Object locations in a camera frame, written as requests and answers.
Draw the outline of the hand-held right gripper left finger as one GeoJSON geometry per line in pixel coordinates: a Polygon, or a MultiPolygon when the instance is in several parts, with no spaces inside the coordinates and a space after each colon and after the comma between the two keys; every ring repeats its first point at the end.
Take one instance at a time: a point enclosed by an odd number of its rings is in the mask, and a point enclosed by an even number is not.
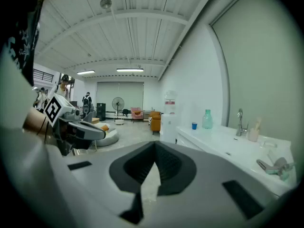
{"type": "Polygon", "coordinates": [[[143,184],[155,160],[155,142],[141,142],[120,149],[65,158],[85,204],[79,215],[84,228],[154,228],[155,206],[145,211],[143,184]]]}

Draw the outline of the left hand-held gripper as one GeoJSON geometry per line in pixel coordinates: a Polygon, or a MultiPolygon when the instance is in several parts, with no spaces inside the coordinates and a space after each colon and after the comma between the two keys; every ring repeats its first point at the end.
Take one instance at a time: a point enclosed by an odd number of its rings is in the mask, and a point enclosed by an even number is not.
{"type": "Polygon", "coordinates": [[[93,140],[104,139],[106,133],[101,128],[89,122],[80,121],[80,113],[63,96],[54,93],[44,110],[48,122],[52,128],[52,134],[62,155],[67,156],[72,149],[88,149],[93,140]],[[67,137],[67,125],[76,130],[76,138],[67,137]]]}

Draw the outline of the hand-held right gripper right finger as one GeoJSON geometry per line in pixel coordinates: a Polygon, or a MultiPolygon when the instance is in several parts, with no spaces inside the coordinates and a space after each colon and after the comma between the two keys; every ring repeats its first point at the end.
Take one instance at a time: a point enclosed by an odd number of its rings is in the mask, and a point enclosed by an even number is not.
{"type": "Polygon", "coordinates": [[[253,228],[263,225],[273,194],[226,159],[156,142],[161,185],[154,209],[157,228],[253,228]]]}

